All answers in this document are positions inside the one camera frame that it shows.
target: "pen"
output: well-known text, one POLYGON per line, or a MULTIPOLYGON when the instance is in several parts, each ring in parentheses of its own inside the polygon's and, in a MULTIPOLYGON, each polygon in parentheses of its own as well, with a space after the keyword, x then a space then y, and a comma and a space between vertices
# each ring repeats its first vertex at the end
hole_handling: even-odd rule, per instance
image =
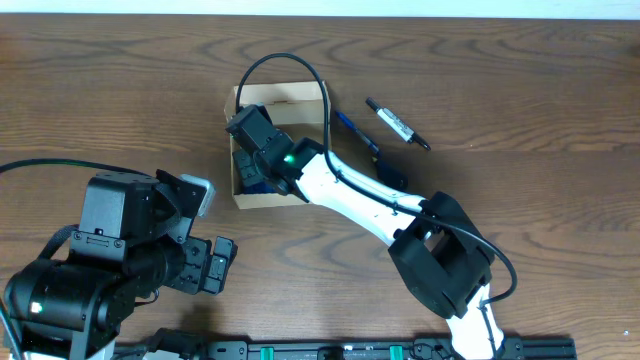
POLYGON ((413 131, 407 124, 402 122, 400 118, 398 118, 391 110, 387 108, 380 107, 377 102, 375 102, 372 98, 367 98, 367 105, 376 112, 378 117, 382 119, 387 125, 391 126, 391 128, 402 137, 402 139, 407 143, 411 144, 412 142, 416 142, 420 144, 425 149, 431 150, 431 146, 427 144, 427 142, 418 135, 415 131, 413 131))
POLYGON ((351 120, 349 120, 347 115, 339 111, 336 111, 336 115, 338 115, 338 118, 342 121, 342 123, 344 123, 346 127, 353 130, 356 134, 358 134, 358 136, 360 136, 360 139, 362 139, 362 141, 364 141, 365 144, 367 144, 367 146, 369 147, 369 149, 371 149, 374 155, 377 156, 380 154, 380 148, 378 147, 378 145, 376 145, 376 143, 374 143, 373 140, 371 140, 371 138, 369 138, 365 133, 363 133, 360 129, 358 129, 355 126, 355 124, 352 123, 351 120))

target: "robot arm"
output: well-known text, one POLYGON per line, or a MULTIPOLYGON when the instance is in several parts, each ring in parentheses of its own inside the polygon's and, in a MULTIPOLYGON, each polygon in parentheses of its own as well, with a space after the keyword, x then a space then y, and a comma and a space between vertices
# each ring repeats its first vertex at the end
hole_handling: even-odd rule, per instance
MULTIPOLYGON (((481 301, 489 298, 493 253, 464 232, 442 229, 396 212, 347 186, 329 169, 320 144, 310 139, 294 144, 273 127, 268 116, 264 107, 250 105, 227 128, 242 151, 250 155, 256 172, 264 175, 264 181, 283 195, 295 194, 307 202, 333 209, 380 238, 389 246, 389 254, 409 291, 427 308, 447 319, 454 349, 466 359, 493 358, 504 335, 489 306, 485 314, 480 310, 481 301), (442 239, 429 251, 425 241, 441 232, 442 239)), ((335 169, 360 189, 403 208, 455 219, 460 228, 480 236, 450 196, 439 192, 426 200, 398 192, 351 169, 332 152, 328 155, 335 169)))
POLYGON ((79 226, 54 236, 38 259, 15 274, 4 298, 26 359, 108 360, 136 297, 158 288, 222 292, 236 252, 232 240, 190 236, 215 190, 209 181, 107 172, 89 185, 79 226), (69 257, 52 260, 70 237, 69 257))

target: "green connector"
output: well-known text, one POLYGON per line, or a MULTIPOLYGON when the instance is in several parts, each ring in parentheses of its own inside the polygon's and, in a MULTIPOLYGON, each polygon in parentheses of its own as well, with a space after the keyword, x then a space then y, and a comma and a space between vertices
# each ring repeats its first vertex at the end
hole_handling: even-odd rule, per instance
POLYGON ((261 348, 260 360, 273 360, 273 348, 261 348))
POLYGON ((402 346, 393 345, 389 348, 391 353, 391 360, 403 360, 404 354, 402 353, 402 346))

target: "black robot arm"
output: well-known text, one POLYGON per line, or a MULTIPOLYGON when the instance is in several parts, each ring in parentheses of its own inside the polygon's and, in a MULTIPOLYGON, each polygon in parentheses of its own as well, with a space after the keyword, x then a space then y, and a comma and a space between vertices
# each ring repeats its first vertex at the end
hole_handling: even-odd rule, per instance
POLYGON ((58 232, 15 274, 5 302, 24 352, 70 359, 113 342, 137 305, 168 286, 218 294, 236 253, 232 240, 190 236, 215 190, 203 179, 105 172, 89 181, 80 224, 58 232), (64 261, 51 255, 71 237, 64 261))

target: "wooden surface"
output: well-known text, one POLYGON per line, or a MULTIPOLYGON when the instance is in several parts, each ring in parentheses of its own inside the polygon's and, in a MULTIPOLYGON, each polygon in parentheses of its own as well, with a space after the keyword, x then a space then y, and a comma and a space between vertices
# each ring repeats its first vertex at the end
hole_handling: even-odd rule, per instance
MULTIPOLYGON (((344 217, 315 206, 237 210, 222 109, 247 67, 275 51, 314 64, 333 104, 382 144, 412 192, 454 196, 512 259, 520 286, 494 307, 503 329, 572 336, 580 359, 638 357, 638 23, 1 15, 1 163, 72 157, 207 177, 218 193, 192 233, 240 247, 223 294, 162 289, 121 340, 159 327, 254 340, 448 332, 383 244, 344 217), (434 150, 400 142, 367 96, 434 150)), ((278 60, 251 81, 308 79, 278 60)), ((2 288, 78 222, 92 173, 2 175, 2 288)), ((502 291, 508 274, 499 264, 493 274, 502 291)))

